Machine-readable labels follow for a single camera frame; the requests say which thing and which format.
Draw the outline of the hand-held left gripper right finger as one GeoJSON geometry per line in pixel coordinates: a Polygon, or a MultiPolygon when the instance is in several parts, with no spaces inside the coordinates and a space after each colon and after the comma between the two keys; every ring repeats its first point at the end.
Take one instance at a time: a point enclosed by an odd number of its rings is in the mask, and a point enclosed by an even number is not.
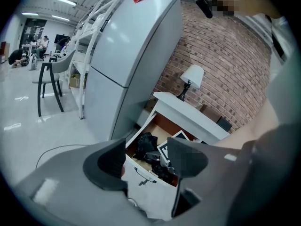
{"type": "Polygon", "coordinates": [[[294,171],[294,125],[282,125],[241,149],[168,139],[178,189],[168,226],[275,223],[294,171]]]}

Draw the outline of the white desk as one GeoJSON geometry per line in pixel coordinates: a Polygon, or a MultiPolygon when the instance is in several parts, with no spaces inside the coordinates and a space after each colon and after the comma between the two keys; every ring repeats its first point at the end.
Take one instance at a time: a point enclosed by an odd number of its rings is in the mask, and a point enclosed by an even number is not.
{"type": "Polygon", "coordinates": [[[197,139],[214,145],[230,135],[195,107],[179,100],[175,95],[155,92],[153,96],[158,100],[153,108],[154,112],[168,118],[197,139]]]}

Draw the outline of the white table lamp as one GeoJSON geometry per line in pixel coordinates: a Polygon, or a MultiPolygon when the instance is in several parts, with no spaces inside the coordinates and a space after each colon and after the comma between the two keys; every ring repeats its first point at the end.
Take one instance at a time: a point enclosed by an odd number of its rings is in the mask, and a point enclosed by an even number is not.
{"type": "Polygon", "coordinates": [[[199,89],[204,76],[204,70],[198,65],[191,65],[181,76],[184,82],[184,88],[181,94],[177,96],[181,101],[185,101],[185,95],[190,87],[199,89]]]}

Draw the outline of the white desk drawer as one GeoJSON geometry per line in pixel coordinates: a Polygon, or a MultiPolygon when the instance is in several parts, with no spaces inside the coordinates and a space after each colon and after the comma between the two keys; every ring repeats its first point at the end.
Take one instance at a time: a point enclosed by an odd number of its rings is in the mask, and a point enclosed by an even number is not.
{"type": "Polygon", "coordinates": [[[171,219],[177,186],[172,186],[147,171],[146,166],[132,157],[136,150],[136,140],[143,133],[150,132],[158,138],[158,145],[182,130],[190,141],[195,137],[168,118],[154,113],[126,144],[126,172],[123,179],[128,182],[129,200],[146,212],[147,217],[162,220],[171,219]]]}

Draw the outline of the black box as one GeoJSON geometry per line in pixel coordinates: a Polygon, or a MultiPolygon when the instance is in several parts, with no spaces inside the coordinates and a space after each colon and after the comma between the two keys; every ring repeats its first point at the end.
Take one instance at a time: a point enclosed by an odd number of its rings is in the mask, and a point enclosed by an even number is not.
{"type": "Polygon", "coordinates": [[[217,125],[219,125],[223,130],[226,132],[230,132],[232,128],[232,124],[228,122],[224,117],[220,117],[219,120],[216,122],[217,125]]]}

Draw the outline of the grey refrigerator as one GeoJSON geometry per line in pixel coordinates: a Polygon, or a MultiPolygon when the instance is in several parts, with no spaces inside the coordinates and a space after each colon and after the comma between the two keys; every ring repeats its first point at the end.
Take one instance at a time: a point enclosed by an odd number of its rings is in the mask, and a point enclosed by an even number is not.
{"type": "Polygon", "coordinates": [[[85,89],[85,121],[96,140],[131,133],[182,31],[180,0],[124,0],[113,13],[85,89]]]}

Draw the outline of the brown box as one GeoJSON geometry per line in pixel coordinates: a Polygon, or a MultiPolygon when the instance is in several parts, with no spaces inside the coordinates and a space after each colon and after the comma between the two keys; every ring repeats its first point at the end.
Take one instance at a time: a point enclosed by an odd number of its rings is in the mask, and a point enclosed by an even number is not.
{"type": "Polygon", "coordinates": [[[208,107],[207,105],[203,105],[199,111],[214,123],[217,123],[222,117],[219,113],[215,112],[211,107],[208,107]]]}

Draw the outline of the cardboard box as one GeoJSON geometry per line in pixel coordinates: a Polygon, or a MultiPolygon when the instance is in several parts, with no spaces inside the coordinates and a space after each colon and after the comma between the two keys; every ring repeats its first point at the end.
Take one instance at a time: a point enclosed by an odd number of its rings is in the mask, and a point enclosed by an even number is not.
{"type": "Polygon", "coordinates": [[[79,88],[80,86],[80,74],[74,73],[70,76],[69,87],[79,88]]]}

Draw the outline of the black wall monitor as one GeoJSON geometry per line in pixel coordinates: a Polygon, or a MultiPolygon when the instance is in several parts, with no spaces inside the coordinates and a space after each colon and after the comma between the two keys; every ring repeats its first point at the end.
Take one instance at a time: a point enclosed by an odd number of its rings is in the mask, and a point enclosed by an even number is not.
{"type": "Polygon", "coordinates": [[[65,36],[65,35],[61,35],[61,34],[57,34],[55,37],[55,44],[64,44],[67,40],[70,39],[70,36],[65,36]]]}

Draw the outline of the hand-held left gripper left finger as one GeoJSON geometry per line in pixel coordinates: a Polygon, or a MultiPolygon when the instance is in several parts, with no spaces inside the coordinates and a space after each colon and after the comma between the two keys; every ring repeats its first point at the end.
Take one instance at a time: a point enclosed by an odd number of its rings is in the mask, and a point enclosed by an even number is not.
{"type": "Polygon", "coordinates": [[[46,225],[152,226],[128,197],[124,139],[59,153],[15,187],[24,206],[46,225]]]}

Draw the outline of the white shelving rack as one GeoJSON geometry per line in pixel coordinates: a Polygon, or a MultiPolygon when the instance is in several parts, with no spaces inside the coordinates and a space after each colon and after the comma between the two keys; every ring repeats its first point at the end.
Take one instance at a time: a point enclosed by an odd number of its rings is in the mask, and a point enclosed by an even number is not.
{"type": "Polygon", "coordinates": [[[71,38],[70,49],[75,49],[69,67],[69,80],[75,73],[79,74],[78,87],[70,87],[79,110],[79,118],[83,119],[85,77],[90,68],[90,61],[98,40],[113,13],[124,0],[98,0],[80,19],[71,38]]]}

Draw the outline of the grey chair with black legs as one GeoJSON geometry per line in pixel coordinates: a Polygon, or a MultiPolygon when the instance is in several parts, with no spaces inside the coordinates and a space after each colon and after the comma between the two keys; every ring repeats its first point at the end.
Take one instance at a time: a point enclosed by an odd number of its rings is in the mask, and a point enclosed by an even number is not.
{"type": "Polygon", "coordinates": [[[32,83],[38,85],[37,89],[37,108],[38,116],[41,117],[41,98],[45,97],[46,84],[51,84],[57,104],[61,112],[64,112],[63,106],[59,97],[62,97],[60,86],[60,73],[67,71],[71,60],[76,52],[76,49],[70,51],[65,57],[58,58],[55,62],[43,62],[39,74],[35,74],[32,78],[32,83]]]}

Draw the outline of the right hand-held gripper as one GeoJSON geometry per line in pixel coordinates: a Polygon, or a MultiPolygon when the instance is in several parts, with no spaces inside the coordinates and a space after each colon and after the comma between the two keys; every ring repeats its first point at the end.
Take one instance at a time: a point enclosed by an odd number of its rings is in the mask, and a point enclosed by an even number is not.
{"type": "MultiPolygon", "coordinates": [[[[189,140],[189,138],[186,136],[186,134],[182,130],[178,131],[172,137],[189,140]]],[[[162,167],[167,168],[167,171],[169,173],[175,174],[175,170],[172,167],[172,164],[168,158],[167,140],[165,142],[163,142],[162,144],[158,145],[157,149],[160,152],[160,165],[162,167]]]]}

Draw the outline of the person's right forearm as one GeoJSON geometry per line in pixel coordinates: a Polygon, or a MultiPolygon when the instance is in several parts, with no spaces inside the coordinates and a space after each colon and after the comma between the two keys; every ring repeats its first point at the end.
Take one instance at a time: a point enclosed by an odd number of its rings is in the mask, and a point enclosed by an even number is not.
{"type": "Polygon", "coordinates": [[[214,144],[214,146],[241,149],[244,143],[257,140],[266,132],[279,125],[278,117],[268,99],[265,99],[262,108],[254,119],[235,132],[214,144]]]}

